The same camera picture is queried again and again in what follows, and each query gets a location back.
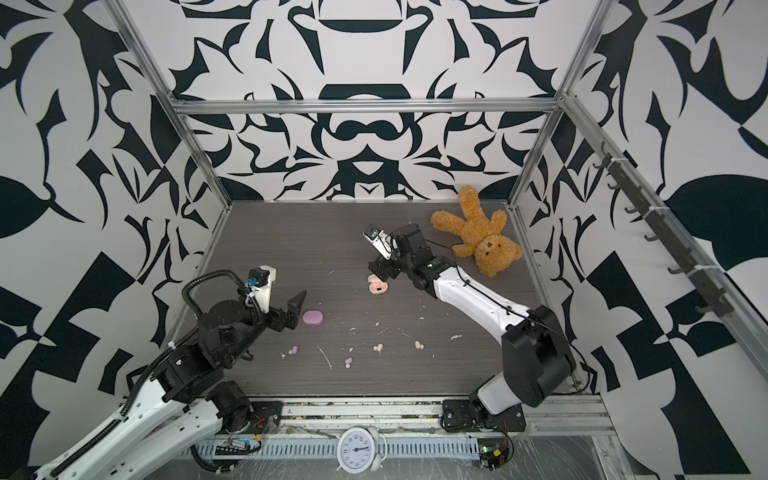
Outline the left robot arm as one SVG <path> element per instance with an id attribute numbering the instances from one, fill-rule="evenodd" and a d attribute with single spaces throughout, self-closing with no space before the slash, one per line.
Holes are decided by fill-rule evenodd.
<path id="1" fill-rule="evenodd" d="M 121 407 L 53 460 L 23 466 L 14 479 L 144 479 L 199 441 L 247 430 L 252 403 L 224 374 L 268 329 L 295 329 L 307 293 L 271 306 L 276 271 L 253 268 L 247 279 L 214 270 L 181 290 L 196 324 L 171 341 L 139 376 Z"/>

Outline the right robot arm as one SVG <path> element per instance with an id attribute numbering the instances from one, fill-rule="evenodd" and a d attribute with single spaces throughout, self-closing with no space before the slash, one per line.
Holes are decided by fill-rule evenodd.
<path id="1" fill-rule="evenodd" d="M 482 412 L 497 416 L 520 404 L 537 407 L 576 369 L 575 349 L 552 310 L 515 303 L 481 284 L 455 260 L 434 254 L 417 225 L 388 234 L 371 224 L 364 237 L 378 252 L 371 273 L 382 280 L 406 275 L 415 288 L 455 307 L 499 343 L 502 372 L 473 393 Z"/>

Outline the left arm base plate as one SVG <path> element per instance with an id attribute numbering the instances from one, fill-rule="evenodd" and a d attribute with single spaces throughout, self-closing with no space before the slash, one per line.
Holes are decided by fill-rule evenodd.
<path id="1" fill-rule="evenodd" d="M 279 427 L 282 421 L 283 403 L 278 400 L 251 402 L 248 431 L 260 433 Z"/>

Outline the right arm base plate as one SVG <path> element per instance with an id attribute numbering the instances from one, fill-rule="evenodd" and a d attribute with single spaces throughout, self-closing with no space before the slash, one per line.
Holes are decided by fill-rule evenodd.
<path id="1" fill-rule="evenodd" d="M 526 419 L 521 405 L 513 406 L 500 414 L 489 413 L 479 401 L 444 400 L 440 427 L 446 432 L 500 431 L 523 432 Z"/>

